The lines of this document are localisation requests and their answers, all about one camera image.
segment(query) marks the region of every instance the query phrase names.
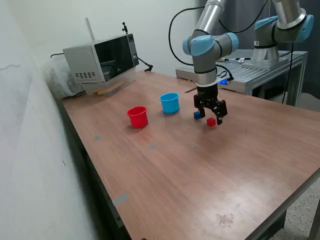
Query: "white wall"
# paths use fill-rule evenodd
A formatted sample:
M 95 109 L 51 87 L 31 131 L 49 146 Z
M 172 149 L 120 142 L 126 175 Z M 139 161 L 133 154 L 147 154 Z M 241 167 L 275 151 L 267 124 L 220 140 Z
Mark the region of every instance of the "white wall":
M 55 101 L 0 0 L 0 239 L 98 239 Z
M 122 35 L 122 22 L 133 33 L 140 58 L 154 71 L 175 76 L 179 63 L 171 54 L 168 29 L 172 17 L 199 0 L 8 0 L 39 64 L 63 48 L 91 40 L 85 17 L 90 19 L 95 39 Z M 197 11 L 184 12 L 172 28 L 173 48 L 185 61 L 182 41 L 197 23 Z M 143 63 L 138 67 L 145 69 Z

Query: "tape mark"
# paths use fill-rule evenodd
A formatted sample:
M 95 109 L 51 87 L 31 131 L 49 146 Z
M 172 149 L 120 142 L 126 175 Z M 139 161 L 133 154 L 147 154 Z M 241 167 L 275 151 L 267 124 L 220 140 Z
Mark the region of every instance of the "tape mark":
M 117 198 L 116 200 L 112 201 L 113 205 L 119 205 L 123 201 L 127 200 L 129 198 L 128 194 L 124 194 L 121 197 Z

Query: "floor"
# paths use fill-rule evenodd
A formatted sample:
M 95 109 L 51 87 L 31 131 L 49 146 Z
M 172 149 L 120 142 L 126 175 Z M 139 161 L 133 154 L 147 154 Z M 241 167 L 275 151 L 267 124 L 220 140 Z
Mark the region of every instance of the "floor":
M 281 102 L 283 96 L 273 100 Z M 299 107 L 320 112 L 320 100 L 303 93 Z M 307 240 L 320 199 L 320 178 L 288 209 L 285 226 L 271 240 Z

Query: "small cube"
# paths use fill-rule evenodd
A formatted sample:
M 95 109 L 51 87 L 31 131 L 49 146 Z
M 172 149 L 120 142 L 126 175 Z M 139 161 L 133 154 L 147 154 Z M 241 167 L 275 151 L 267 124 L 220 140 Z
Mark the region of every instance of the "small cube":
M 209 127 L 213 127 L 217 124 L 216 120 L 213 118 L 213 117 L 210 117 L 206 120 L 206 124 L 209 126 Z
M 202 119 L 201 113 L 199 111 L 195 111 L 193 113 L 193 117 L 194 117 L 195 120 Z

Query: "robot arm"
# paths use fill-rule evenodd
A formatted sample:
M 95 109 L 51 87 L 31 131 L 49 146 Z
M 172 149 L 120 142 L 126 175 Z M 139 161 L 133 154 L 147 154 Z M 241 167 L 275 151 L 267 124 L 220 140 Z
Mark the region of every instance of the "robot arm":
M 279 61 L 277 43 L 302 42 L 309 36 L 314 16 L 307 15 L 296 0 L 272 0 L 278 16 L 257 21 L 255 24 L 255 49 L 251 62 L 260 64 L 267 52 L 273 61 Z M 197 75 L 197 94 L 194 96 L 196 119 L 205 117 L 204 108 L 212 110 L 217 124 L 228 114 L 226 102 L 218 100 L 216 61 L 238 48 L 238 37 L 231 32 L 212 36 L 227 0 L 208 0 L 192 36 L 183 41 L 184 53 L 192 56 Z
M 238 48 L 239 40 L 234 33 L 212 36 L 227 0 L 208 0 L 192 36 L 183 41 L 184 53 L 191 55 L 197 74 L 197 94 L 194 96 L 195 118 L 206 116 L 204 108 L 215 113 L 217 124 L 227 115 L 224 100 L 218 100 L 216 61 Z
M 255 23 L 253 65 L 273 66 L 279 62 L 278 43 L 305 41 L 313 28 L 314 16 L 307 15 L 296 0 L 272 0 L 277 16 Z

